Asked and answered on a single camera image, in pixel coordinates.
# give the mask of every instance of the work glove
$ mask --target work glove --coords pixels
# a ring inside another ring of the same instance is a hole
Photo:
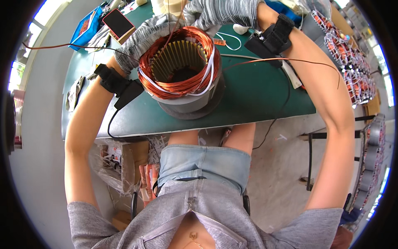
[[[138,67],[138,61],[151,46],[159,38],[170,34],[170,30],[175,30],[184,26],[184,20],[181,18],[177,22],[178,17],[170,14],[170,22],[168,22],[169,14],[162,14],[160,16],[152,17],[144,21],[141,26],[123,43],[118,51],[114,51],[116,62],[120,68],[126,73],[130,74],[131,70]]]
[[[260,30],[257,6],[261,2],[264,0],[192,0],[183,12],[187,25],[207,31],[209,35],[224,24],[240,24]]]

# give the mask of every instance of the light blue shorts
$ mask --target light blue shorts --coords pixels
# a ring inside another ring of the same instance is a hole
[[[238,149],[168,145],[160,156],[158,186],[169,180],[203,176],[243,194],[249,179],[250,161],[250,155]]]

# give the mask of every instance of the gray striped shirt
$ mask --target gray striped shirt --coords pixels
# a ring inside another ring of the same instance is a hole
[[[329,249],[343,211],[341,208],[307,210],[287,227],[267,234],[250,219],[237,191],[207,179],[168,181],[159,196],[121,232],[93,205],[85,202],[68,205],[76,248],[167,248],[190,210],[213,237],[216,248],[231,249]]]

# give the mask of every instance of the black wrist strap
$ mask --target black wrist strap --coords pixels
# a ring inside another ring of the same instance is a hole
[[[284,14],[280,14],[277,22],[263,33],[252,33],[244,46],[260,58],[276,58],[292,45],[289,34],[293,28],[294,22]],[[268,61],[268,63],[277,68],[282,67],[282,62],[279,60]]]
[[[120,97],[123,91],[131,83],[128,79],[123,78],[113,68],[108,68],[105,64],[100,64],[94,71],[101,77],[101,86],[108,92],[115,93],[116,97]]]
[[[119,98],[114,105],[118,110],[122,109],[144,91],[140,82],[123,78],[115,69],[108,68],[105,64],[100,64],[94,73],[101,77],[101,86],[108,92],[116,94],[116,97]]]
[[[264,31],[263,37],[269,43],[271,53],[278,55],[292,45],[289,34],[294,26],[295,23],[289,17],[279,14],[277,22]]]

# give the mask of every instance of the white container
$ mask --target white container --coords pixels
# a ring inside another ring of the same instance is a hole
[[[152,10],[156,16],[163,13],[162,8],[164,9],[163,0],[151,0]]]
[[[179,17],[181,14],[181,3],[184,2],[185,0],[164,0],[164,11],[165,13],[170,12],[171,14],[175,15],[176,17]]]

